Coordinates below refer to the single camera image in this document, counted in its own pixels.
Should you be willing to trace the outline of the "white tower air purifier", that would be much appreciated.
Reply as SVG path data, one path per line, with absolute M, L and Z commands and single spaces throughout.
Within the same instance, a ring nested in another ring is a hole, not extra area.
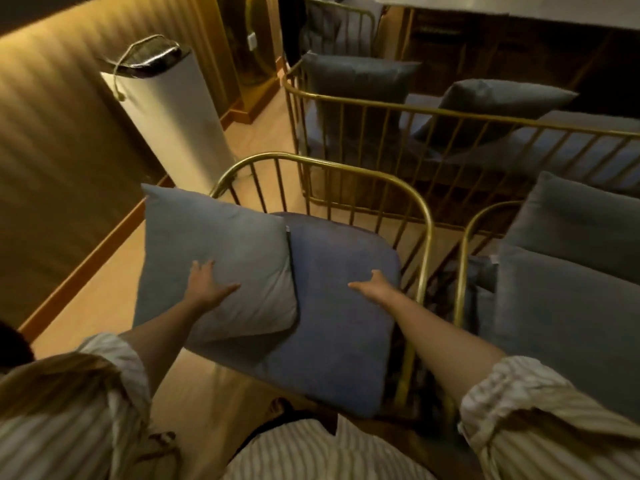
M 99 63 L 103 81 L 175 186 L 210 194 L 236 156 L 194 51 L 154 34 Z

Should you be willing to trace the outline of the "person's left hand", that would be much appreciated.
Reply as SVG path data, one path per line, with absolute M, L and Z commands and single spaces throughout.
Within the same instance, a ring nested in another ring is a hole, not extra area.
M 214 278 L 214 263 L 214 260 L 208 260 L 203 264 L 193 261 L 191 266 L 184 301 L 198 315 L 204 315 L 219 307 L 231 296 L 214 298 L 214 284 L 220 284 Z

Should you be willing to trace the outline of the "striped beige shirt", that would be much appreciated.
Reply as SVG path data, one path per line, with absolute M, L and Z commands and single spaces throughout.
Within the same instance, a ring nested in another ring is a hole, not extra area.
M 0 379 L 0 480 L 172 480 L 171 439 L 151 434 L 144 367 L 119 336 Z M 541 362 L 510 356 L 463 398 L 458 428 L 487 480 L 640 480 L 640 425 Z M 220 480 L 436 480 L 343 416 L 258 433 Z

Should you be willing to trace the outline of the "person's left forearm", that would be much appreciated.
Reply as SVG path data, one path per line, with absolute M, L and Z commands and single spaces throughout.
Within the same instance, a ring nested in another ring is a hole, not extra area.
M 119 334 L 142 362 L 151 397 L 156 395 L 197 320 L 211 309 L 211 301 L 183 299 L 161 315 Z

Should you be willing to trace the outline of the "blue seat cushion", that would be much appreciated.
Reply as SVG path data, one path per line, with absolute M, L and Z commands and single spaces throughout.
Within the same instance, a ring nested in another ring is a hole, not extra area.
M 399 285 L 399 256 L 381 236 L 319 217 L 277 212 L 289 228 L 299 320 L 287 331 L 187 350 L 356 417 L 381 411 L 393 319 L 348 287 L 373 269 Z

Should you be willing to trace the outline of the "dark grey pillow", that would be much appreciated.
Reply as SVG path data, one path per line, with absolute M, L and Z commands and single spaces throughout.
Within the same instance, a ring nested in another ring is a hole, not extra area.
M 570 103 L 578 93 L 564 88 L 556 88 L 540 84 L 514 82 L 495 79 L 467 79 L 453 83 L 444 93 L 438 108 L 480 114 L 537 120 L 555 109 Z M 475 144 L 485 125 L 479 144 L 487 144 L 506 136 L 512 123 L 487 122 L 484 120 L 464 119 L 438 116 L 435 128 L 431 129 L 434 117 L 413 133 L 412 137 L 421 143 L 427 142 L 437 150 L 445 150 L 453 132 L 459 128 L 453 141 L 451 151 L 470 148 Z
M 381 104 L 406 102 L 419 62 L 308 52 L 301 69 L 306 91 L 321 96 L 305 122 L 311 155 L 348 164 L 361 157 L 370 165 L 380 143 L 398 140 L 400 112 Z

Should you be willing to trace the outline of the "person's right forearm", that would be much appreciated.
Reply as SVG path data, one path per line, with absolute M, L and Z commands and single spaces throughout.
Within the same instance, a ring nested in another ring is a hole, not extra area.
M 498 347 L 446 322 L 400 291 L 389 292 L 382 306 L 457 406 L 506 357 Z

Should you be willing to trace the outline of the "light grey pillow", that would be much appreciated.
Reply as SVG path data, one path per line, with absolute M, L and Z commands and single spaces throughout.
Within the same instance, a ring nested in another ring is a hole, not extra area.
M 197 320 L 193 344 L 278 333 L 292 328 L 298 303 L 283 217 L 208 195 L 142 184 L 145 259 L 133 326 L 177 304 L 193 261 L 214 261 L 218 284 L 240 283 L 216 309 Z

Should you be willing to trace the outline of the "gold metal sofa frame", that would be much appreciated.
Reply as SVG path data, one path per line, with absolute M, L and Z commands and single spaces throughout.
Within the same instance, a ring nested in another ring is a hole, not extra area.
M 283 87 L 285 90 L 285 97 L 287 101 L 287 110 L 289 112 L 289 120 L 291 124 L 291 133 L 294 144 L 294 149 L 297 154 L 306 156 L 312 159 L 316 159 L 310 157 L 308 155 L 302 154 L 299 149 L 299 142 L 296 136 L 296 122 L 301 120 L 302 123 L 305 122 L 305 113 L 304 113 L 304 105 L 308 100 L 316 100 L 321 99 L 319 95 L 313 95 L 306 91 L 307 89 L 307 76 L 302 72 L 300 64 L 295 65 L 288 73 L 284 76 L 283 79 Z M 527 120 L 520 118 L 510 118 L 510 117 L 501 117 L 501 116 L 487 116 L 480 114 L 468 114 L 463 112 L 455 112 L 444 109 L 439 109 L 438 105 L 440 103 L 440 98 L 427 96 L 427 95 L 414 95 L 409 94 L 406 99 L 406 102 L 401 105 L 396 104 L 381 104 L 382 106 L 388 106 L 391 109 L 398 109 L 400 111 L 407 111 L 411 114 L 416 112 L 432 112 L 434 117 L 434 122 L 431 129 L 435 128 L 435 121 L 438 116 L 447 116 L 458 118 L 459 123 L 462 123 L 464 119 L 478 119 L 484 121 L 501 121 L 504 123 L 513 123 L 514 125 L 530 125 L 530 126 L 540 126 L 540 118 L 537 120 Z M 453 132 L 453 135 L 450 139 L 449 145 L 452 145 L 452 142 L 458 133 L 459 128 L 456 128 Z M 324 161 L 331 161 L 328 159 L 317 159 Z M 468 222 L 473 214 L 476 211 L 479 211 L 491 204 L 504 202 L 508 200 L 522 200 L 526 197 L 526 195 L 532 190 L 534 183 L 533 182 L 526 191 L 522 194 L 503 194 L 496 192 L 478 192 L 473 191 L 471 189 L 464 189 L 455 186 L 446 186 L 446 185 L 435 185 L 434 182 L 431 182 L 429 186 L 425 183 L 414 183 L 408 182 L 403 178 L 406 183 L 410 184 L 414 189 L 418 191 L 418 193 L 425 199 L 428 206 L 432 211 L 432 215 L 435 219 L 435 223 L 437 226 L 442 228 L 450 228 L 450 229 L 461 229 L 464 224 Z M 604 191 L 608 191 L 606 189 L 592 186 Z M 640 193 L 638 194 L 627 194 L 617 191 L 608 191 L 611 193 L 622 194 L 625 196 L 638 198 L 640 199 Z

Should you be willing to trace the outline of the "person's right hand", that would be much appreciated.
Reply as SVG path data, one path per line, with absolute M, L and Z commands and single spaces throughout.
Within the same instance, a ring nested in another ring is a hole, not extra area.
M 379 269 L 372 270 L 371 278 L 368 281 L 371 281 L 371 291 L 369 294 L 362 295 L 386 310 L 393 307 L 397 298 L 401 296 L 400 291 L 388 282 L 385 275 Z

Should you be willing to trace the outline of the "grey sofa seat cushion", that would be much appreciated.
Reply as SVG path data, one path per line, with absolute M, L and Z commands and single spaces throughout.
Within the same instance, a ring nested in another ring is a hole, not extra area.
M 452 145 L 456 118 L 371 107 L 360 135 L 363 106 L 347 104 L 341 130 L 339 106 L 321 122 L 316 102 L 296 122 L 302 154 L 377 169 L 408 182 L 478 192 L 522 194 L 541 172 L 608 191 L 640 193 L 640 120 L 551 111 L 540 126 L 464 120 Z

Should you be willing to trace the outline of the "dark wooden table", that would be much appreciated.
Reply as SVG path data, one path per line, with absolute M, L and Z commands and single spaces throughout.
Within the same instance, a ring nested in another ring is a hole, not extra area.
M 463 79 L 577 92 L 570 110 L 640 119 L 640 0 L 376 0 L 402 13 L 395 58 L 417 92 Z

